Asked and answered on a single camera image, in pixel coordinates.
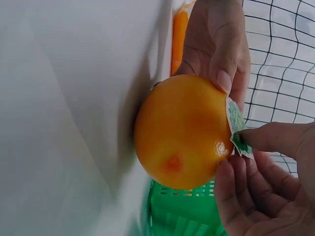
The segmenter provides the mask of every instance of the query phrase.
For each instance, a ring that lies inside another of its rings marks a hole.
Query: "orange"
[[[192,189],[211,181],[233,150],[226,94],[194,75],[156,85],[142,104],[134,144],[143,168],[158,183]]]

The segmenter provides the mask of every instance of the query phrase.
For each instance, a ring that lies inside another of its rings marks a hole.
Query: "sticker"
[[[226,98],[226,116],[232,133],[230,140],[235,145],[236,150],[240,155],[253,159],[252,148],[243,142],[238,133],[239,131],[246,129],[243,114],[237,104],[230,97]]]

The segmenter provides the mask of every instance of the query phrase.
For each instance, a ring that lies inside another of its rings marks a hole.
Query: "net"
[[[252,70],[244,117],[249,128],[271,121],[315,121],[315,3],[243,0]],[[297,177],[296,162],[273,153]]]

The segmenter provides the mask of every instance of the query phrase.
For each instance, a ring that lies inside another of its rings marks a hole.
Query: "person's hand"
[[[270,155],[255,160],[234,156],[218,166],[215,198],[229,236],[315,235],[315,123],[270,123],[241,132],[260,151],[280,152],[297,161],[298,178]]]
[[[182,63],[175,75],[210,79],[243,110],[251,65],[240,2],[196,1],[186,30]]]

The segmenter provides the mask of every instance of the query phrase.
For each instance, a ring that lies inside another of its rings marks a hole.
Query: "green plastic crate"
[[[196,189],[176,190],[155,181],[149,194],[154,236],[226,236],[214,199],[214,181]]]

